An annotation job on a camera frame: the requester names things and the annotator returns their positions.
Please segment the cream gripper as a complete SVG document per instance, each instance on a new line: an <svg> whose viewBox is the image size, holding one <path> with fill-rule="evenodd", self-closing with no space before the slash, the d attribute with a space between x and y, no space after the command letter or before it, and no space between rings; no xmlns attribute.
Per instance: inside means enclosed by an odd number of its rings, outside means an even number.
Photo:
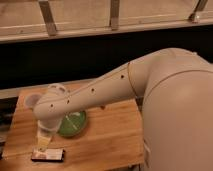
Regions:
<svg viewBox="0 0 213 171"><path fill-rule="evenodd" d="M52 137L60 128L60 120L38 121L37 123L37 150L45 152Z"/></svg>

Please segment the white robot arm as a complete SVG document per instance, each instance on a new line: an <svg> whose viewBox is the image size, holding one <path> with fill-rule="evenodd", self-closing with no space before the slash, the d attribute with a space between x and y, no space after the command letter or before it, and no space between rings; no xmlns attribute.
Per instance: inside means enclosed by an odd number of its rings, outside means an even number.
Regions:
<svg viewBox="0 0 213 171"><path fill-rule="evenodd" d="M51 85L33 112L51 131L70 112L137 97L144 171L213 171L213 64L189 50L158 50L72 92Z"/></svg>

